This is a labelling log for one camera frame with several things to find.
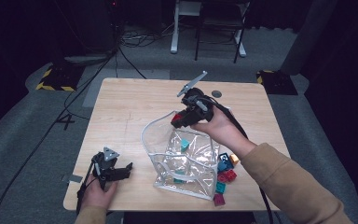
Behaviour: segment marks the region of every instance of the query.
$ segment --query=black cable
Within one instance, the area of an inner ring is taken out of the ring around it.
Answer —
[[[57,3],[56,0],[54,0],[54,4],[55,4],[56,8],[60,11],[60,13],[61,13],[63,19],[65,20],[66,25],[67,25],[67,26],[69,27],[69,29],[71,30],[71,33],[74,35],[74,37],[75,37],[75,38],[77,39],[77,41],[80,43],[80,45],[83,46],[83,48],[88,49],[89,51],[94,52],[94,53],[106,53],[106,51],[102,52],[102,51],[94,50],[94,49],[91,49],[91,48],[87,47],[87,46],[83,43],[83,41],[78,37],[78,35],[76,34],[74,28],[72,28],[71,23],[70,23],[69,20],[66,18],[65,14],[63,13],[61,7],[58,5],[58,3]]]
[[[90,59],[90,60],[83,60],[83,61],[72,61],[65,59],[68,63],[72,64],[73,66],[90,66],[98,63],[103,63],[110,57],[110,54],[106,54],[105,57],[99,59]]]
[[[115,72],[116,72],[116,77],[118,77],[118,73],[117,73],[117,67],[118,67],[117,54],[115,55],[115,62],[116,62]]]
[[[266,193],[260,187],[258,187],[258,188],[260,189],[260,193],[261,193],[261,196],[263,197],[264,204],[267,207],[269,223],[273,224],[274,223],[274,218],[272,217],[272,212],[271,212],[271,208],[269,207],[269,201],[267,200]]]
[[[121,50],[121,48],[118,48],[118,49],[120,50],[120,52],[121,52],[121,54],[123,55],[123,57],[127,60],[127,62],[128,62],[133,68],[135,68],[135,70],[139,73],[139,75],[141,75],[141,77],[143,77],[144,79],[147,79],[147,77],[145,77],[145,76],[138,70],[138,68],[136,68],[135,65],[133,65],[132,62],[130,62],[130,60],[126,57],[126,55],[124,55],[123,50]]]
[[[212,103],[213,105],[215,105],[218,109],[220,109],[227,117],[228,119],[235,125],[235,127],[242,133],[242,135],[244,137],[246,137],[247,139],[248,138],[248,135],[246,134],[245,130],[241,127],[241,125],[238,123],[238,121],[234,118],[234,116],[231,114],[231,112],[229,111],[229,109],[227,109],[226,107],[224,107],[223,105],[220,105],[219,103],[217,103],[215,101],[214,98],[212,97],[209,97],[208,98],[203,98],[203,97],[200,97],[199,98],[201,101],[206,101],[206,102],[209,102],[209,103]],[[260,187],[260,193],[261,193],[261,196],[263,198],[263,201],[264,201],[264,204],[266,205],[266,208],[267,208],[267,212],[268,212],[268,217],[269,217],[269,223],[270,224],[273,224],[274,223],[274,219],[272,217],[272,211],[271,211],[271,208],[269,207],[269,201],[267,200],[267,196],[266,196],[266,193],[264,192],[264,190],[262,190]]]
[[[98,178],[93,178],[87,185],[86,185],[86,188],[88,188],[89,187],[89,185],[92,183],[92,182],[94,182],[96,179],[98,179]]]
[[[168,31],[171,27],[173,27],[174,23],[172,23],[171,25],[167,26],[162,32],[161,35],[153,35],[153,34],[149,34],[149,35],[138,35],[138,32],[136,30],[134,31],[127,31],[126,33],[124,33],[124,35],[121,38],[121,44],[123,46],[126,46],[128,48],[137,48],[137,47],[146,47],[149,46],[151,44],[153,44],[154,42],[156,42],[157,40],[160,40],[162,38],[164,38],[165,36],[168,35],[172,35],[173,32],[168,33],[168,34],[164,34],[166,31]],[[129,40],[132,39],[137,39],[137,43],[129,43]],[[143,44],[146,40],[150,40],[149,43]]]
[[[92,166],[94,165],[94,161],[91,160],[91,163],[89,164],[89,170],[86,173],[86,177],[84,178],[83,183],[80,186],[80,190],[77,192],[77,204],[76,204],[76,215],[78,216],[80,213],[81,205],[83,203],[84,194],[86,193],[87,187],[96,179],[90,181],[90,183],[87,184],[87,181],[89,180],[89,175],[92,169]]]
[[[109,215],[111,215],[113,213],[115,213],[115,211],[109,211],[109,212],[106,213],[106,216],[109,216]]]
[[[222,41],[206,41],[206,40],[202,40],[202,41],[200,41],[200,43],[215,44],[215,45],[236,45],[235,43],[232,43],[234,41],[234,38],[235,38],[235,33],[232,33],[231,37],[229,38],[229,40],[222,40]]]
[[[97,70],[97,72],[95,73],[95,75],[93,77],[96,77],[101,70],[104,68],[104,66],[109,62],[109,60],[106,60],[106,62],[104,62]],[[16,174],[14,174],[14,176],[11,178],[10,182],[8,183],[8,185],[6,186],[4,192],[2,193],[1,197],[0,197],[0,207],[2,204],[2,201],[4,200],[8,190],[10,189],[11,185],[14,183],[14,181],[17,179],[17,177],[19,176],[19,174],[21,173],[22,169],[25,167],[25,165],[28,163],[28,161],[33,157],[33,155],[36,153],[36,151],[39,149],[39,147],[42,145],[43,141],[46,139],[46,137],[48,136],[48,134],[50,133],[51,129],[54,127],[54,125],[57,123],[57,120],[60,119],[60,117],[62,116],[62,114],[66,111],[66,109],[80,96],[80,94],[85,90],[86,88],[83,88],[79,94],[61,111],[61,113],[59,114],[59,116],[57,116],[57,118],[54,120],[53,123],[50,124],[50,126],[48,127],[48,130],[45,132],[45,134],[42,136],[42,138],[40,139],[40,141],[36,144],[36,147],[31,151],[30,155],[27,157],[27,159],[24,161],[24,163],[21,165],[20,169],[16,172]]]
[[[116,71],[117,71],[117,55],[115,54],[116,57]],[[83,87],[84,85],[86,85],[84,88],[87,88],[88,85],[92,82],[92,80],[95,78],[96,76],[94,75],[93,77],[90,77],[89,79],[87,79],[83,84],[81,84],[80,86],[78,86],[78,89]],[[68,101],[69,97],[72,95],[73,91],[71,91],[71,93],[66,97],[65,101],[63,102],[63,106],[66,108],[66,111],[68,112],[68,114],[78,117],[80,119],[90,119],[90,118],[85,118],[82,116],[79,116],[75,113],[72,113],[69,108],[66,106],[66,102]]]
[[[278,222],[280,224],[282,224],[282,221],[281,221],[281,218],[280,218],[279,214],[277,212],[274,212],[274,214],[275,214],[275,217],[278,219]]]

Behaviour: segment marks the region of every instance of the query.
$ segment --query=hand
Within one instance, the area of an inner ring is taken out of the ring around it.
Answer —
[[[228,147],[240,159],[252,151],[256,144],[245,138],[229,118],[213,106],[213,118],[208,123],[197,123],[192,129],[207,133],[217,143]]]
[[[101,189],[100,182],[98,179],[94,180],[93,176],[89,177],[87,184],[89,186],[84,193],[81,208],[86,206],[98,206],[107,210],[116,193],[118,181],[112,182],[112,185],[107,191]]]

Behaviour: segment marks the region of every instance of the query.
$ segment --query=chair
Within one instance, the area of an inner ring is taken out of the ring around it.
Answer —
[[[199,23],[196,33],[197,46],[195,61],[199,56],[200,43],[211,44],[211,42],[203,42],[200,40],[201,31],[208,29],[232,33],[230,40],[233,40],[234,45],[236,46],[234,63],[237,62],[243,37],[245,12],[247,11],[242,13],[241,5],[244,5],[244,8],[246,8],[248,3],[249,0],[204,0],[201,2]],[[240,32],[240,36],[239,39],[236,40],[234,35],[237,32]]]

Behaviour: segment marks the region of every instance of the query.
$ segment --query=black equipment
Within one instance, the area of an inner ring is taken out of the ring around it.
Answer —
[[[196,83],[199,82],[206,75],[207,73],[203,72],[200,76],[187,83],[182,88],[182,90],[179,91],[177,95],[178,97],[182,94],[185,94],[185,96],[182,98],[182,104],[186,105],[187,108],[185,110],[180,111],[173,117],[171,125],[175,128],[181,128],[182,126],[186,127],[188,125],[195,124],[203,119],[206,119],[209,122],[213,118],[213,106],[215,105],[228,117],[228,119],[235,125],[235,127],[242,133],[242,135],[248,138],[248,135],[246,134],[245,130],[237,122],[237,120],[234,118],[228,108],[217,103],[214,98],[203,94],[201,90],[193,88],[193,86],[195,86]],[[269,223],[273,224],[274,221],[272,218],[272,211],[269,207],[269,201],[267,200],[266,193],[261,188],[259,189],[264,204],[266,205],[268,211]]]
[[[103,152],[99,152],[91,159],[91,165],[87,171],[86,178],[83,184],[80,187],[80,190],[77,192],[77,206],[76,213],[79,214],[81,203],[83,201],[84,193],[87,188],[87,180],[89,179],[90,171],[92,166],[94,170],[92,171],[95,179],[98,178],[100,181],[101,188],[104,189],[106,182],[108,181],[117,181],[125,178],[129,178],[132,170],[132,162],[128,164],[125,168],[115,168],[117,162],[117,157],[119,156],[114,150],[105,147]]]

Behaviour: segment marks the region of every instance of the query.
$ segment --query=person's arm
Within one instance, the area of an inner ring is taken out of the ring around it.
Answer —
[[[115,181],[107,191],[103,191],[98,179],[89,181],[75,224],[104,224],[106,211],[116,193],[117,184]]]
[[[246,139],[231,121],[213,107],[213,119],[192,125],[217,143],[228,147],[242,166],[295,223],[351,223],[342,202],[322,187],[297,163],[268,144],[257,146]]]

